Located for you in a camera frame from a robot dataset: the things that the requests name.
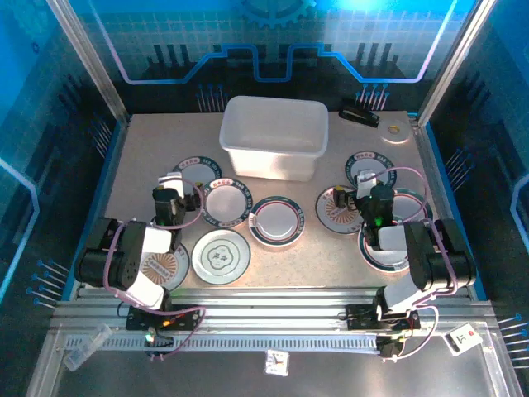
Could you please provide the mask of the white plate green lettered rim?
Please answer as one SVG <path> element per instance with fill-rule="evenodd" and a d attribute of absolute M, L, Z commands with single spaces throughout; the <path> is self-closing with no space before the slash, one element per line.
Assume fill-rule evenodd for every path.
<path fill-rule="evenodd" d="M 249 188 L 238 179 L 220 178 L 204 185 L 205 222 L 220 228 L 230 228 L 243 223 L 253 207 Z"/>
<path fill-rule="evenodd" d="M 194 156 L 181 160 L 173 169 L 180 172 L 185 179 L 193 184 L 209 184 L 222 177 L 220 165 L 210 157 Z"/>
<path fill-rule="evenodd" d="M 394 167 L 393 162 L 378 152 L 360 151 L 349 157 L 345 164 L 346 178 L 356 188 L 355 177 L 364 170 L 372 170 L 375 174 Z"/>

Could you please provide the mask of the white plate orange sunburst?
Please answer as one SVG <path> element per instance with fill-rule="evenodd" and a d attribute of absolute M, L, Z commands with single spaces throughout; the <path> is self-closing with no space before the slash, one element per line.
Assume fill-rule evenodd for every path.
<path fill-rule="evenodd" d="M 352 206 L 338 208 L 333 200 L 334 187 L 323 190 L 315 202 L 315 211 L 320 223 L 332 232 L 341 235 L 352 235 L 357 233 L 362 226 L 363 218 L 359 211 Z"/>
<path fill-rule="evenodd" d="M 184 244 L 173 253 L 145 252 L 141 257 L 140 271 L 152 282 L 172 291 L 185 280 L 190 268 L 190 258 Z"/>

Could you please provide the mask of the clear plastic case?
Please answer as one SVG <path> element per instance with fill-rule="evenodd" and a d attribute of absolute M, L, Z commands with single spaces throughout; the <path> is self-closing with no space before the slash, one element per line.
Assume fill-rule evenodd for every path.
<path fill-rule="evenodd" d="M 75 348 L 72 348 L 64 359 L 70 371 L 76 371 L 81 365 L 113 334 L 113 330 L 105 323 L 98 325 L 89 335 L 83 337 Z"/>

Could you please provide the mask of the white tape roll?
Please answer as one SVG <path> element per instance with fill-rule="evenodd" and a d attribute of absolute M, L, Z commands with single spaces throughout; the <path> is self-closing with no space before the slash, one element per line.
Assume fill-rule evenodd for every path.
<path fill-rule="evenodd" d="M 411 127 L 408 122 L 389 119 L 379 122 L 378 131 L 383 141 L 393 145 L 402 145 L 408 141 Z"/>

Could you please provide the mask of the black stapler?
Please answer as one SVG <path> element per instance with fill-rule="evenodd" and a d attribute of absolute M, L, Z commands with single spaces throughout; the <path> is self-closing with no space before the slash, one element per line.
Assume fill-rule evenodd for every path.
<path fill-rule="evenodd" d="M 347 121 L 356 122 L 373 128 L 377 128 L 380 121 L 378 115 L 356 106 L 343 106 L 338 112 L 338 115 Z"/>

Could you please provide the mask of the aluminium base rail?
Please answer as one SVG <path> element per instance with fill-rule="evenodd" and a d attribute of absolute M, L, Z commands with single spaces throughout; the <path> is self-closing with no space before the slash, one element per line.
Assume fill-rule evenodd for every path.
<path fill-rule="evenodd" d="M 206 309 L 202 333 L 344 332 L 339 320 L 348 304 L 371 304 L 374 289 L 185 289 L 174 304 Z M 84 331 L 106 323 L 124 328 L 128 307 L 110 294 L 81 289 L 79 296 L 60 302 L 50 328 Z"/>

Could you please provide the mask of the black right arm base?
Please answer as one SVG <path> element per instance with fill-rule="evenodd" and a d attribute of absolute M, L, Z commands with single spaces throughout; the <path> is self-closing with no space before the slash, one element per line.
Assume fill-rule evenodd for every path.
<path fill-rule="evenodd" d="M 421 327 L 417 310 L 395 313 L 384 311 L 379 304 L 346 305 L 342 319 L 350 331 L 408 331 Z"/>

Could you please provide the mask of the black controller box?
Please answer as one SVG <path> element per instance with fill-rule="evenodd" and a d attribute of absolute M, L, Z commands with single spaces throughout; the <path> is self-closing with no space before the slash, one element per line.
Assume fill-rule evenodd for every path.
<path fill-rule="evenodd" d="M 379 352 L 379 356 L 383 360 L 390 360 L 396 362 L 398 360 L 398 357 L 403 353 L 405 338 L 377 336 L 375 342 L 376 348 Z"/>
<path fill-rule="evenodd" d="M 164 354 L 160 348 L 172 347 L 174 339 L 172 337 L 162 336 L 156 328 L 149 328 L 145 335 L 144 348 L 146 354 L 154 359 Z"/>

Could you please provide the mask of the white plate green flower emblem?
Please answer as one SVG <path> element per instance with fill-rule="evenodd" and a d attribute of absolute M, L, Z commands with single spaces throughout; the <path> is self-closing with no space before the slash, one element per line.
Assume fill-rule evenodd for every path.
<path fill-rule="evenodd" d="M 248 241 L 239 233 L 216 229 L 196 242 L 191 263 L 196 275 L 210 285 L 228 285 L 240 279 L 251 261 Z"/>

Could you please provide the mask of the aluminium frame post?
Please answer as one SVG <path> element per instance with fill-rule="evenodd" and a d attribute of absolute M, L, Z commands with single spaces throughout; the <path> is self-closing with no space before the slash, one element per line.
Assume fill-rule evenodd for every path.
<path fill-rule="evenodd" d="M 417 125 L 423 128 L 439 106 L 458 70 L 469 54 L 497 0 L 475 0 L 458 36 L 455 39 L 439 74 L 429 89 L 417 116 Z"/>
<path fill-rule="evenodd" d="M 46 0 L 46 2 L 110 112 L 120 125 L 127 127 L 130 121 L 129 113 L 69 0 Z"/>

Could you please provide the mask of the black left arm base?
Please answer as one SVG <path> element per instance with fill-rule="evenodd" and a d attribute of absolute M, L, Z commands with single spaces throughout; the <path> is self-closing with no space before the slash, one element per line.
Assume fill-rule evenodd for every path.
<path fill-rule="evenodd" d="M 155 331 L 192 331 L 201 319 L 200 309 L 169 316 L 167 314 L 147 313 L 138 308 L 129 308 L 126 316 L 126 330 L 148 331 L 153 328 Z"/>

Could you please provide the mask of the white plastic bin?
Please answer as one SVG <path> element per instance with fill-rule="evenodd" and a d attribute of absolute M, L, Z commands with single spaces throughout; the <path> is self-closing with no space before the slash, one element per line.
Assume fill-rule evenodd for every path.
<path fill-rule="evenodd" d="M 318 101 L 236 96 L 219 143 L 238 176 L 307 182 L 326 152 L 328 129 L 329 112 Z"/>

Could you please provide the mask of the white card red mark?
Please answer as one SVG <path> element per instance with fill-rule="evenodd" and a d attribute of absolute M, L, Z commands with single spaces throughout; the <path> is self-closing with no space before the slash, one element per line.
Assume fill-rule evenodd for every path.
<path fill-rule="evenodd" d="M 443 337 L 452 356 L 460 356 L 473 347 L 483 343 L 483 338 L 470 323 L 453 328 Z"/>

